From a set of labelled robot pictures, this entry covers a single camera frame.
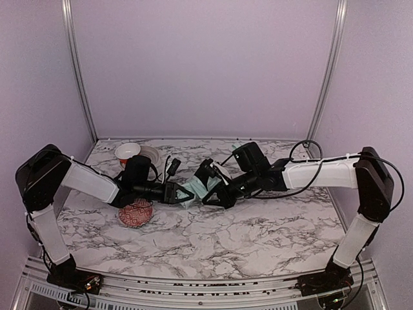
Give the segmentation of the mint green folding umbrella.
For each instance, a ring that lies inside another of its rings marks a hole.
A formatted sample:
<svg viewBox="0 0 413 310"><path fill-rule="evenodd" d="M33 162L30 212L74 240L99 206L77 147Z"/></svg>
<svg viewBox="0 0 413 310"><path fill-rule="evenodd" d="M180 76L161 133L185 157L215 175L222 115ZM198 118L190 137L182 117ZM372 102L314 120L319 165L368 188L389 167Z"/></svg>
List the mint green folding umbrella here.
<svg viewBox="0 0 413 310"><path fill-rule="evenodd" d="M190 154L186 157L188 159L188 168L195 168L197 165L197 169L199 168L201 162L206 159L213 159L215 162L219 163L224 167L225 161L217 161L216 158L214 158L214 155L223 155L222 151L217 149L214 150L212 149L211 146L207 145L201 145L196 149L192 149L190 151ZM206 188L200 180L195 177L195 173L193 176L191 176L187 181L182 184L184 188L190 190L195 194L195 198L193 200L190 200L186 203L180 203L184 208L189 208L194 202L200 202L209 191L211 191L218 183L220 183L222 180L218 178L214 178L212 180L208 181L208 187Z"/></svg>

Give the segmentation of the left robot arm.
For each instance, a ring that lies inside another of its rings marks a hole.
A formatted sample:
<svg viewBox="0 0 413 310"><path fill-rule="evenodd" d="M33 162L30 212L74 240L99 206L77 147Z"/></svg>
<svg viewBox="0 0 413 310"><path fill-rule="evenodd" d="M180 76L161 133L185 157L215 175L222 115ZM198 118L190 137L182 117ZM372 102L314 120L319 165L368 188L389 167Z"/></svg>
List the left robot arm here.
<svg viewBox="0 0 413 310"><path fill-rule="evenodd" d="M116 177L110 177L63 154L53 144L43 147L17 169L15 182L26 209L26 224L42 248L48 283L93 295L99 294L103 283L101 274L77 268L58 224L56 194L76 193L117 209L138 199L167 205L194 199L195 194L178 183L149 179L149 172L155 170L149 158L137 154L127 159Z"/></svg>

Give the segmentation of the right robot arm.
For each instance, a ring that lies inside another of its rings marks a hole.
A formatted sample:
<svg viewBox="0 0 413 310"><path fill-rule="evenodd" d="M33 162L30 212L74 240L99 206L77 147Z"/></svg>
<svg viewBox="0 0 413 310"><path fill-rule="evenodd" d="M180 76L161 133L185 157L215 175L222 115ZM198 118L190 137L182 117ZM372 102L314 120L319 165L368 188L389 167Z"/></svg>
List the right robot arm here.
<svg viewBox="0 0 413 310"><path fill-rule="evenodd" d="M372 147L337 158L294 160L270 163L257 143L246 143L232 152L243 174L231 178L213 160L204 160L196 177L204 187L213 178L219 181L203 197L205 205L229 209L241 198L260 199L262 192L278 192L280 198L294 196L309 187L357 189L359 207L345 237L333 252L325 269L300 276L296 287L302 296L326 293L353 284L350 266L373 240L378 227L396 208L392 204L394 180L390 163Z"/></svg>

